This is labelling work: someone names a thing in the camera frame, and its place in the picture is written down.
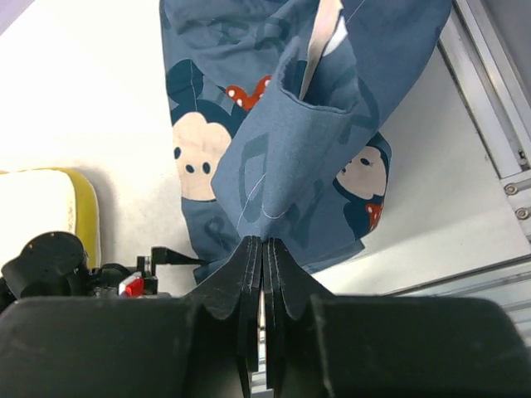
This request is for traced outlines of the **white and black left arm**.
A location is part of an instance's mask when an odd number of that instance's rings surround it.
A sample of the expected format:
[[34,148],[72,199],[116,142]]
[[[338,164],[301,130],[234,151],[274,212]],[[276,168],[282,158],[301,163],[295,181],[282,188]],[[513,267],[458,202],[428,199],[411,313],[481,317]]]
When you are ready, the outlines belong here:
[[157,296],[159,265],[204,265],[167,247],[154,246],[134,267],[108,263],[91,269],[81,240],[68,232],[47,232],[30,240],[2,267],[1,310],[21,299],[92,297],[136,299]]

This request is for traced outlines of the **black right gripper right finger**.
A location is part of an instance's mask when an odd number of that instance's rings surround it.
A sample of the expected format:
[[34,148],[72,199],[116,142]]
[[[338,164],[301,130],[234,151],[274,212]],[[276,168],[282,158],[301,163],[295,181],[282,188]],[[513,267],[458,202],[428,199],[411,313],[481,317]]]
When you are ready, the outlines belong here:
[[340,296],[263,245],[266,384],[277,397],[527,397],[530,355],[482,298]]

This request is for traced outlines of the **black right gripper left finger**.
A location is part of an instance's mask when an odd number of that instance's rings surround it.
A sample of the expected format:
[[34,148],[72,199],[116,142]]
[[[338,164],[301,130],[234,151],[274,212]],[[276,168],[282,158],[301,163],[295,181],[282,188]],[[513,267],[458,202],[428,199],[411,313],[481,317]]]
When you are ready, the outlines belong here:
[[4,397],[248,397],[261,241],[182,298],[23,298],[1,312]]

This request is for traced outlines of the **cream pillow with yellow edge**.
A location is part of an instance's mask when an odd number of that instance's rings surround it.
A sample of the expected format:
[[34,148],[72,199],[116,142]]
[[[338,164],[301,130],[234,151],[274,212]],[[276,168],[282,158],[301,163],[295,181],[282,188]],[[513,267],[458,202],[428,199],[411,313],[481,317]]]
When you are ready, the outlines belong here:
[[46,232],[76,235],[100,266],[100,211],[90,181],[69,168],[1,173],[1,263],[19,255],[32,238]]

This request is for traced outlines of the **blue cartoon print pillowcase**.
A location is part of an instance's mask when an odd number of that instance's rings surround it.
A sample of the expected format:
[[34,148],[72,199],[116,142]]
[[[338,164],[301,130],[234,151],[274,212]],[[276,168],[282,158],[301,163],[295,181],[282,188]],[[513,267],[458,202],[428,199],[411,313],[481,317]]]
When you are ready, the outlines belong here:
[[162,1],[181,206],[202,282],[241,240],[315,273],[363,250],[392,150],[380,128],[424,71],[449,1]]

